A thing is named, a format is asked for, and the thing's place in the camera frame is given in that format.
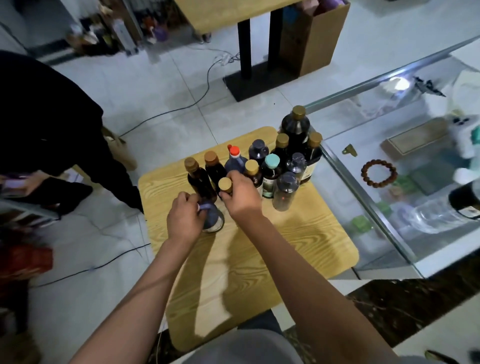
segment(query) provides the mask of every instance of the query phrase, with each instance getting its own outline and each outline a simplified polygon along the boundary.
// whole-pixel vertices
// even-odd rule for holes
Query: wooden bead bracelet
[[[390,177],[388,177],[385,181],[382,182],[373,182],[369,177],[368,177],[368,168],[374,165],[382,165],[387,167],[390,170]],[[361,176],[363,177],[363,180],[367,183],[367,185],[373,187],[373,188],[382,188],[385,186],[388,186],[389,184],[395,182],[398,173],[396,172],[396,168],[391,164],[388,163],[386,160],[381,160],[381,159],[372,159],[370,162],[367,162],[363,165],[361,169]]]

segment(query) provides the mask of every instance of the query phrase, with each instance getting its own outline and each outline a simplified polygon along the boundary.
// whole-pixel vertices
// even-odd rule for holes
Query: bottle
[[[252,180],[253,185],[260,194],[260,197],[262,197],[264,192],[264,178],[262,176],[262,173],[259,171],[258,163],[256,160],[247,160],[247,163],[245,163],[244,174]]]
[[[228,177],[221,178],[218,181],[218,187],[220,191],[225,192],[226,194],[229,194],[230,196],[232,196],[233,184],[230,178]]]
[[[198,211],[200,212],[200,210],[207,210],[207,217],[202,228],[203,232],[217,232],[222,229],[225,224],[225,216],[213,202],[202,200],[198,204]]]
[[[414,228],[427,234],[480,221],[480,179],[415,207],[407,213],[406,219]]]
[[[292,158],[287,161],[287,171],[295,175],[298,183],[300,183],[306,168],[307,162],[302,153],[293,153]]]
[[[280,157],[276,154],[269,154],[262,164],[262,175],[264,177],[264,197],[273,198],[273,190],[276,179],[282,174],[279,166]]]
[[[308,141],[303,151],[305,161],[307,162],[307,168],[301,178],[300,184],[308,182],[312,177],[315,166],[322,156],[322,150],[320,149],[320,143],[322,140],[322,135],[317,132],[311,132],[308,136]]]
[[[278,211],[287,211],[293,201],[293,197],[299,188],[295,174],[285,172],[276,179],[273,192],[273,207]]]
[[[288,160],[288,135],[280,133],[276,136],[275,149],[272,150],[272,154],[276,154],[280,157],[280,168],[282,171],[286,171]]]
[[[200,197],[215,202],[216,192],[212,187],[207,172],[201,168],[198,162],[192,157],[186,158],[184,164],[188,172],[188,183],[193,187],[195,192],[199,194]]]
[[[218,188],[218,181],[227,176],[227,170],[218,160],[218,155],[213,150],[209,150],[205,153],[205,170],[208,173],[208,176],[212,180],[212,183],[215,187],[215,191],[217,194],[220,193],[220,189]]]
[[[240,155],[240,148],[237,146],[232,146],[229,144],[227,147],[230,153],[230,158],[225,163],[225,169],[227,170],[227,173],[231,170],[237,170],[243,174],[245,172],[245,163],[247,162],[247,159]]]
[[[292,113],[282,120],[280,131],[288,135],[288,149],[290,154],[300,152],[303,143],[307,142],[310,120],[308,120],[305,114],[305,108],[297,105],[293,107]]]
[[[250,148],[248,148],[248,157],[256,160],[258,165],[261,166],[265,157],[268,156],[268,152],[268,147],[265,146],[265,142],[262,139],[256,139]]]

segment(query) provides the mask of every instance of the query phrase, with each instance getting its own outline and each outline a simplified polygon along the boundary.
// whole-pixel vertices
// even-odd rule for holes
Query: wooden table top
[[[263,127],[209,150],[225,163],[228,144],[239,146],[245,156],[255,139],[263,139],[271,150],[276,135],[274,128]],[[200,165],[204,165],[205,152],[193,155]],[[181,191],[193,193],[183,160],[143,175],[139,189],[156,254],[168,237],[167,214],[172,200]],[[257,250],[220,199],[216,205],[225,215],[225,225],[217,233],[202,233],[175,281],[167,305],[170,336],[180,351],[188,351],[281,303]],[[312,183],[299,188],[285,212],[276,211],[272,200],[263,198],[263,212],[324,277],[334,277],[357,263],[357,248]]]
[[[283,8],[298,0],[175,0],[200,34]]]

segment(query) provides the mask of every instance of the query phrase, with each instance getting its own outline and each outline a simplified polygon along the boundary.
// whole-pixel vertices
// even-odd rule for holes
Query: forearm
[[[164,242],[152,264],[72,359],[73,364],[145,363],[187,254]]]
[[[255,245],[297,324],[326,363],[366,363],[393,351],[369,321],[265,217],[239,223]]]

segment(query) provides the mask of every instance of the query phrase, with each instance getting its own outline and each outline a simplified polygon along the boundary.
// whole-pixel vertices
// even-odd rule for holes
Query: glass display case
[[[449,54],[470,41],[306,106],[312,128],[324,137],[324,158],[311,181],[359,249],[354,268],[362,279],[428,277],[480,247],[480,224],[426,234],[405,219],[412,207],[458,187],[453,173],[468,161],[450,136],[442,134],[400,158],[382,147],[432,119],[422,94],[452,85],[469,70]],[[385,89],[389,80],[398,81],[393,93]],[[426,87],[428,80],[434,87]],[[397,180],[368,186],[361,169],[372,159],[392,163]],[[368,173],[373,181],[390,175],[383,166]]]

